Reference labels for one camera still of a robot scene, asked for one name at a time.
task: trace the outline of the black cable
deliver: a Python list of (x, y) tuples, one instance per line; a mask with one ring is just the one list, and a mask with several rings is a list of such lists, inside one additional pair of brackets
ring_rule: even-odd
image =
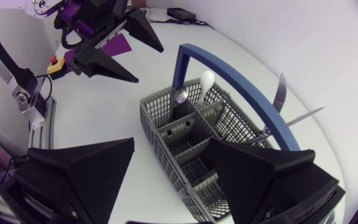
[(4, 183), (4, 181), (5, 181), (5, 179), (6, 179), (6, 176), (7, 176), (7, 173), (9, 172), (9, 168), (11, 168), (12, 162), (13, 162), (13, 157), (9, 160), (9, 164), (7, 165), (7, 168), (6, 168), (6, 170), (5, 170), (4, 177), (3, 177), (2, 180), (0, 181), (0, 185)]
[(82, 44), (85, 39), (81, 38), (81, 40), (76, 43), (76, 44), (68, 44), (66, 37), (67, 37), (67, 32), (70, 30), (70, 28), (68, 28), (67, 26), (62, 28), (62, 46), (66, 49), (74, 49), (75, 47), (79, 46), (80, 44)]
[(48, 97), (45, 99), (45, 103), (46, 103), (49, 100), (50, 96), (52, 95), (52, 88), (53, 88), (52, 87), (52, 79), (48, 75), (39, 75), (36, 78), (41, 78), (41, 77), (44, 77), (44, 79), (42, 80), (42, 84), (44, 84), (44, 81), (46, 78), (48, 78), (49, 84), (50, 84), (49, 94), (48, 94)]
[(9, 168), (11, 168), (12, 162), (13, 162), (13, 157), (9, 160), (9, 164), (7, 165), (4, 177), (0, 181), (0, 185), (4, 183), (4, 180), (5, 180), (6, 176), (7, 176), (7, 173), (9, 172)]
[(146, 13), (146, 18), (148, 20), (148, 22), (150, 23), (166, 23), (166, 24), (179, 24), (179, 25), (198, 25), (198, 26), (208, 26), (210, 28), (212, 28), (213, 30), (215, 30), (215, 28), (211, 25), (209, 25), (207, 22), (205, 21), (199, 21), (197, 19), (191, 19), (189, 21), (179, 21), (176, 19), (168, 19), (166, 21), (156, 21), (150, 18), (150, 15), (152, 13), (152, 9), (156, 9), (156, 7), (148, 7), (148, 6), (141, 6), (141, 7), (146, 7), (147, 9), (149, 9), (149, 13)]

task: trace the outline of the yellow button base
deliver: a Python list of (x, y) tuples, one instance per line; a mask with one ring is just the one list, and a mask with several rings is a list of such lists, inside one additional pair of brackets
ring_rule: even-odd
[(57, 63), (55, 65), (52, 65), (52, 63), (49, 64), (47, 68), (47, 73), (52, 74), (53, 72), (57, 72), (63, 68), (63, 65), (65, 64), (64, 58), (58, 58)]

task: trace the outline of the white backdrop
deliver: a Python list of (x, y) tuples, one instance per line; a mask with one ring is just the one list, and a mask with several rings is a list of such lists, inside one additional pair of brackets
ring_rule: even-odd
[[(46, 73), (54, 51), (42, 20), (20, 9), (1, 9), (0, 41), (18, 66), (30, 68), (34, 75)], [(0, 77), (0, 145), (11, 155), (22, 156), (27, 152), (28, 142), (28, 120)]]
[(326, 107), (314, 118), (342, 169), (348, 223), (358, 209), (358, 1), (147, 0), (147, 5), (196, 13), (273, 73), (283, 72), (309, 110)]

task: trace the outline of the blue handle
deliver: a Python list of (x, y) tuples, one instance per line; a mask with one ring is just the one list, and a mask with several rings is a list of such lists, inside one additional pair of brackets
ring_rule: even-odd
[(192, 44), (179, 46), (172, 87), (178, 88), (183, 86), (190, 57), (208, 66), (224, 78), (248, 101), (273, 134), (281, 150), (300, 150), (287, 124), (266, 97), (234, 68), (206, 50)]

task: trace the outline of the gray grid mesh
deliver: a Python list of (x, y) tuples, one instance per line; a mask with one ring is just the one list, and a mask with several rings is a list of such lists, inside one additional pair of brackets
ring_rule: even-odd
[[(207, 92), (203, 107), (194, 105), (201, 94), (200, 80), (185, 82), (188, 99), (172, 107), (173, 88), (166, 88), (140, 102), (143, 130), (155, 155), (183, 203), (199, 222), (218, 222), (230, 214), (229, 205), (214, 169), (200, 156), (210, 138), (244, 142), (259, 129), (216, 83)], [(262, 141), (260, 147), (270, 147)]]

